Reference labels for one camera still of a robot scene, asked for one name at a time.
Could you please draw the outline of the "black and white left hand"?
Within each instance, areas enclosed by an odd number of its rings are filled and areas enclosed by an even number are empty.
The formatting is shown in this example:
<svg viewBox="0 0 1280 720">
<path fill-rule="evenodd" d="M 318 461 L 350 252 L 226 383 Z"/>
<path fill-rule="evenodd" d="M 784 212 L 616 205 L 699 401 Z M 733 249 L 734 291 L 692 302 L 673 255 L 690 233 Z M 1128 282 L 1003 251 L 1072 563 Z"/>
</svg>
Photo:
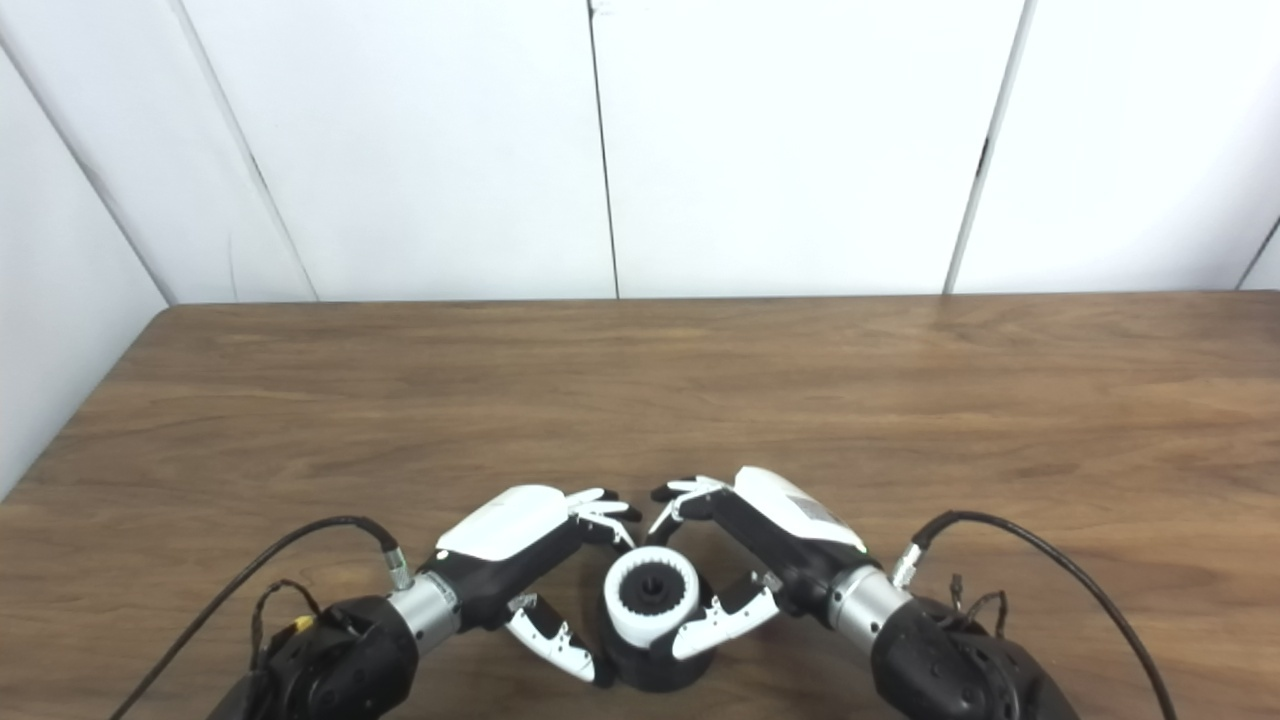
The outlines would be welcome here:
<svg viewBox="0 0 1280 720">
<path fill-rule="evenodd" d="M 453 596 L 460 634 L 506 629 L 540 659 L 591 685 L 614 682 L 611 664 L 573 633 L 532 584 L 585 544 L 634 550 L 628 529 L 641 512 L 611 489 L 566 493 L 516 486 L 471 512 L 436 542 L 422 569 Z"/>
</svg>

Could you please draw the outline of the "black and white right hand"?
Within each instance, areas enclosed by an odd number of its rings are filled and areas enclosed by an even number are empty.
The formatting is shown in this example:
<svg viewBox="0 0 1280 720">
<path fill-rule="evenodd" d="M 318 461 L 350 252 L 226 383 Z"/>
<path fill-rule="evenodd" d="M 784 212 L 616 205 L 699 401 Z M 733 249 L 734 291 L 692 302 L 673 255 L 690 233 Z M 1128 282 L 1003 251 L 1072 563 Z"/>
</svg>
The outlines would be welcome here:
<svg viewBox="0 0 1280 720">
<path fill-rule="evenodd" d="M 739 638 L 785 612 L 833 630 L 838 582 L 874 565 L 861 538 L 810 495 L 774 471 L 744 466 L 733 482 L 696 475 L 652 492 L 663 509 L 646 542 L 664 546 L 686 521 L 713 521 L 763 564 L 713 594 L 652 651 L 684 661 Z"/>
</svg>

